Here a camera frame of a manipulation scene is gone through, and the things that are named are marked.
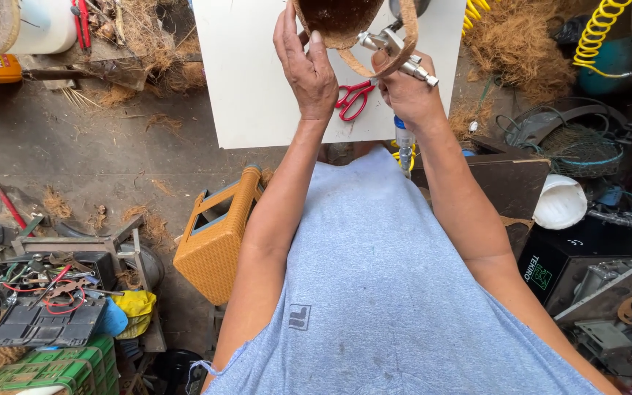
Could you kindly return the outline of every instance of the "wire mesh basket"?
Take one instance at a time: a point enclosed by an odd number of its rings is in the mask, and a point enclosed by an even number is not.
[[[553,172],[568,177],[610,176],[619,171],[623,150],[604,133],[567,124],[539,145],[540,154],[552,162]]]

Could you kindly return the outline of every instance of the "gray t-shirt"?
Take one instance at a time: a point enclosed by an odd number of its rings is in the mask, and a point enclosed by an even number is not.
[[[316,164],[275,314],[206,391],[600,393],[479,286],[383,147]]]

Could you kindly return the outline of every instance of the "man's left hand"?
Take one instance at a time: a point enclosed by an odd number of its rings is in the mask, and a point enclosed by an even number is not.
[[[326,53],[321,34],[311,32],[308,53],[296,33],[296,12],[291,0],[279,14],[272,36],[276,54],[282,61],[302,120],[330,120],[338,101],[338,81]]]

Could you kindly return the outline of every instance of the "plastic stool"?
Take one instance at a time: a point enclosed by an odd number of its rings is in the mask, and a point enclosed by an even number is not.
[[[250,165],[243,169],[239,181],[206,200],[206,190],[199,194],[177,247],[175,268],[214,306],[230,298],[245,224],[263,194],[261,174],[260,167]],[[233,201],[228,212],[208,222],[203,213],[230,198]]]

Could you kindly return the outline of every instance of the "fingernail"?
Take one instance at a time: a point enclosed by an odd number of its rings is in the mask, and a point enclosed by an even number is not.
[[[384,65],[384,63],[387,62],[387,54],[380,49],[374,53],[372,60],[374,61],[375,65],[382,66]]]
[[[318,30],[314,30],[311,32],[311,42],[314,44],[318,44],[321,41],[323,41],[323,38],[321,37],[321,33],[318,32]]]

